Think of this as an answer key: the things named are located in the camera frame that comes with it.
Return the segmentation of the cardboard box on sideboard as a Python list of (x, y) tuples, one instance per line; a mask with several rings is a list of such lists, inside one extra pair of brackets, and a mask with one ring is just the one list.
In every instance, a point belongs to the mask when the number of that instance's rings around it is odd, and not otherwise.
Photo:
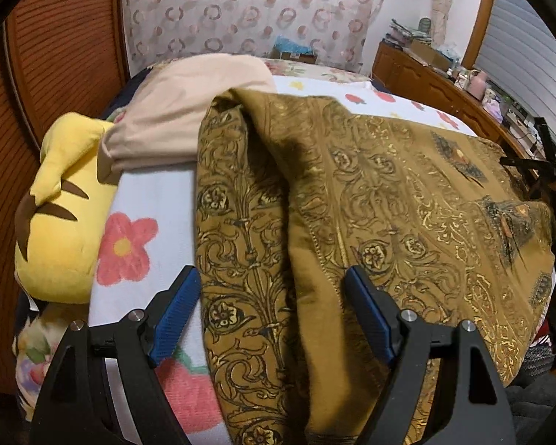
[(441, 52), (416, 39), (410, 43), (408, 51), (412, 56), (416, 56), (421, 61), (424, 61), (426, 65), (439, 68), (443, 71), (447, 71), (453, 65), (453, 61)]

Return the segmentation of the stack of papers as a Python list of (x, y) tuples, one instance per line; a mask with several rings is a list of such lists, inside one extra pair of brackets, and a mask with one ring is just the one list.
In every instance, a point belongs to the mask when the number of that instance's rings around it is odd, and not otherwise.
[(390, 29), (385, 34), (385, 39), (391, 44), (400, 47), (408, 46), (413, 41), (418, 41), (427, 45), (430, 45), (432, 42), (432, 37), (428, 32), (405, 27), (394, 18), (391, 19)]

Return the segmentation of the yellow plush toy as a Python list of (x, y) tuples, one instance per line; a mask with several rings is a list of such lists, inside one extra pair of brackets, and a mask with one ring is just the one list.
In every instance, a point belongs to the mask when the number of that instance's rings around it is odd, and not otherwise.
[(40, 167), (14, 214), (14, 276), (33, 299), (85, 304), (116, 192), (116, 174), (101, 177), (102, 119), (65, 113), (44, 136)]

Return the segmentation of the pink kettle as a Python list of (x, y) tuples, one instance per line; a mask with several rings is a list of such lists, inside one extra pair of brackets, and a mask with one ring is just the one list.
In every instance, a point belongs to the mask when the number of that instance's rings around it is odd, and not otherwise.
[(473, 69), (469, 73), (466, 92), (468, 92), (469, 95), (473, 96), (473, 98), (476, 99), (477, 102), (482, 102), (484, 98), (487, 89), (487, 78), (487, 73), (477, 68)]

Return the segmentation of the floral rose bedspread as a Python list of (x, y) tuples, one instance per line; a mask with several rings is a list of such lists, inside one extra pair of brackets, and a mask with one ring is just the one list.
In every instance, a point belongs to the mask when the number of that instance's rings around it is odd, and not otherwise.
[(188, 71), (195, 72), (199, 65), (204, 70), (221, 71), (221, 82), (224, 85), (232, 83), (234, 87), (250, 89), (272, 89), (276, 85), (274, 76), (288, 76), (288, 78), (313, 78), (336, 83), (370, 82), (370, 78), (331, 66), (312, 65), (276, 58), (263, 58), (251, 55), (234, 55), (227, 53), (203, 54), (192, 57), (167, 59), (150, 65), (149, 74), (144, 84), (155, 82), (161, 72), (170, 65), (179, 63)]

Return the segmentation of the cardboard box blue contents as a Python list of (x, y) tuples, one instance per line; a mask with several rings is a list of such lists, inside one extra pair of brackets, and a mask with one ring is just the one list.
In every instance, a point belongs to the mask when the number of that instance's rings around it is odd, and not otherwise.
[(282, 35), (276, 38), (269, 58), (309, 63), (310, 65), (315, 65), (317, 61), (317, 55), (310, 46), (296, 43)]

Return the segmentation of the wooden sideboard cabinet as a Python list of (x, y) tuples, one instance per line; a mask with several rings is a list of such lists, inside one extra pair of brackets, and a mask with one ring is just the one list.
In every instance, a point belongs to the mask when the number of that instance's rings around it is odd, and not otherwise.
[(524, 148), (509, 130), (486, 113), (472, 95), (457, 88), (430, 66), (422, 65), (410, 54), (382, 41), (371, 76), (395, 95), (460, 119), (477, 136), (499, 145), (508, 157), (528, 159)]

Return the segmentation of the grey window blind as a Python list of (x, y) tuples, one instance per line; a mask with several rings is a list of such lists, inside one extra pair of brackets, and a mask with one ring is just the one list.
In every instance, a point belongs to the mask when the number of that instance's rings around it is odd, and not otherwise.
[(556, 38), (526, 0), (494, 0), (475, 65), (545, 118), (556, 143)]

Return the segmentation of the pink circle pattern curtain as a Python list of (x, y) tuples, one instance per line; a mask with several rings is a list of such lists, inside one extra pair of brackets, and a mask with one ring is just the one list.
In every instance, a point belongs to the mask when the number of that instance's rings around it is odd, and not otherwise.
[(123, 0), (130, 69), (224, 52), (270, 54), (279, 38), (321, 65), (360, 69), (364, 41), (384, 0)]

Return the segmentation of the beige folded cloth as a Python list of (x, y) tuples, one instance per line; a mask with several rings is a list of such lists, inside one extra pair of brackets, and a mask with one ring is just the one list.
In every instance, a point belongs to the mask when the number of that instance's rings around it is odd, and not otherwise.
[(251, 55), (203, 54), (151, 69), (101, 139), (99, 180), (195, 161), (206, 111), (216, 96), (230, 89), (277, 92), (270, 69)]

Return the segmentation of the mustard gold patterned garment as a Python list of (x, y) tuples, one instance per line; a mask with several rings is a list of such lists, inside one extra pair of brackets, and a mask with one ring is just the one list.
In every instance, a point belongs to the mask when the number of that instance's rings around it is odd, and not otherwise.
[(472, 319), (511, 382), (552, 293), (553, 217), (490, 141), (233, 89), (199, 130), (203, 341), (236, 444), (350, 444), (384, 388), (341, 282)]

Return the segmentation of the white strawberry flower blanket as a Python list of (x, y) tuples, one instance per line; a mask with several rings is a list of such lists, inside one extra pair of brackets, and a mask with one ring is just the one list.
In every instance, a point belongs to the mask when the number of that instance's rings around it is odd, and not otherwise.
[[(369, 82), (339, 83), (276, 76), (284, 95), (326, 95), (352, 113), (393, 116), (471, 135), (452, 112), (381, 92)], [(195, 262), (196, 163), (126, 171), (106, 221), (91, 292), (89, 323), (116, 323), (144, 309)], [(158, 368), (158, 378), (176, 418), (193, 444), (228, 444), (206, 363), (201, 311), (194, 309), (182, 339)]]

